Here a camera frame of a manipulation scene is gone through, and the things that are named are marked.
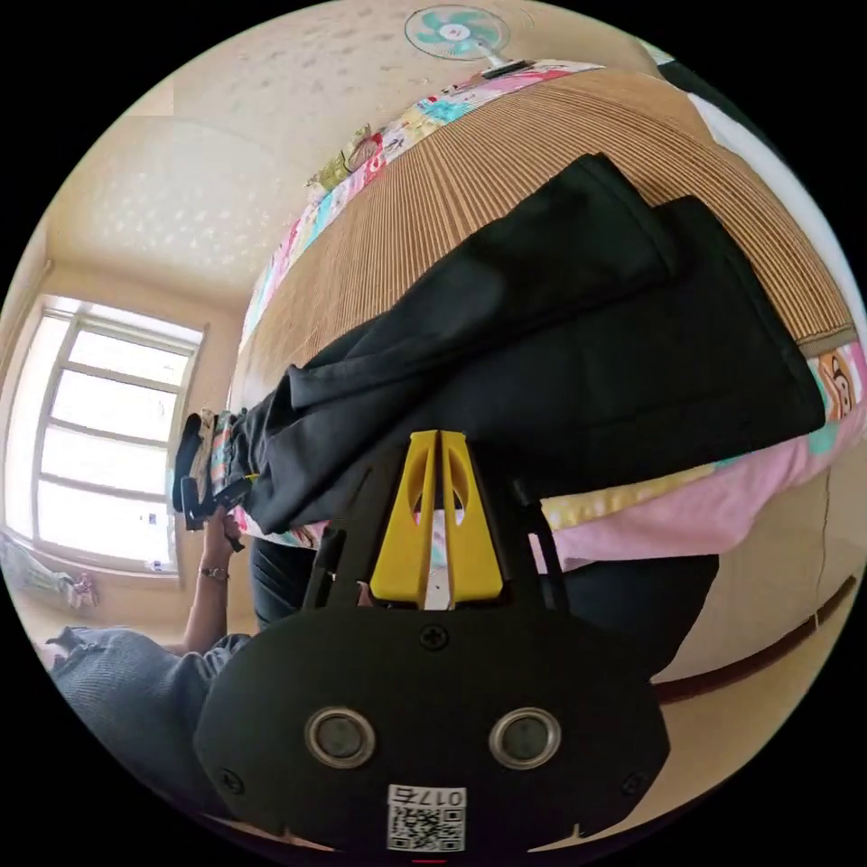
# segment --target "wristwatch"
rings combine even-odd
[[[225,583],[228,581],[228,569],[222,566],[214,566],[210,569],[202,568],[199,570],[199,575],[204,575],[206,578],[213,578],[214,581]]]

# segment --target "hand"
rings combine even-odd
[[[213,559],[220,563],[228,563],[229,558],[235,553],[229,539],[238,539],[241,531],[237,521],[219,506],[217,511],[205,524],[205,546],[203,559]]]

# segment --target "window pane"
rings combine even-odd
[[[43,319],[23,364],[15,390],[5,456],[5,521],[15,532],[33,535],[31,484],[36,428],[51,368],[70,324],[59,319]]]
[[[39,535],[46,542],[144,564],[170,563],[168,508],[39,482]]]
[[[75,298],[60,298],[57,295],[47,295],[45,298],[46,310],[57,310],[64,313],[77,313],[84,306],[83,301]]]
[[[118,310],[116,307],[103,307],[102,304],[94,304],[90,308],[90,315],[99,319],[108,319],[110,322],[119,322],[121,325],[132,325],[144,331],[152,331],[163,337],[171,337],[175,340],[185,340],[198,346],[201,342],[201,332],[192,328],[183,328],[181,325],[173,325],[161,319],[153,319],[150,316],[141,316],[139,313],[131,313],[128,310]]]
[[[179,386],[188,357],[82,331],[72,346],[70,361]]]
[[[64,370],[51,415],[109,434],[167,442],[175,395]]]
[[[108,488],[163,494],[166,451],[49,427],[42,449],[42,472]]]

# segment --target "black trousers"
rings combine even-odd
[[[254,539],[253,604],[260,629],[302,606],[316,554]],[[719,568],[716,555],[594,563],[565,573],[575,617],[636,645],[652,677],[674,659],[704,606]]]
[[[539,500],[824,423],[803,354],[722,223],[693,196],[650,208],[600,154],[287,369],[233,426],[231,477],[258,473],[244,508],[271,533],[339,515],[415,431],[461,431]]]

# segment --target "woven mat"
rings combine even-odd
[[[603,152],[657,205],[692,193],[741,245],[805,355],[853,337],[846,305],[794,220],[717,145],[686,96],[594,70],[502,97],[389,165],[294,265],[238,358],[251,406],[286,367],[391,307],[434,262],[582,154]]]

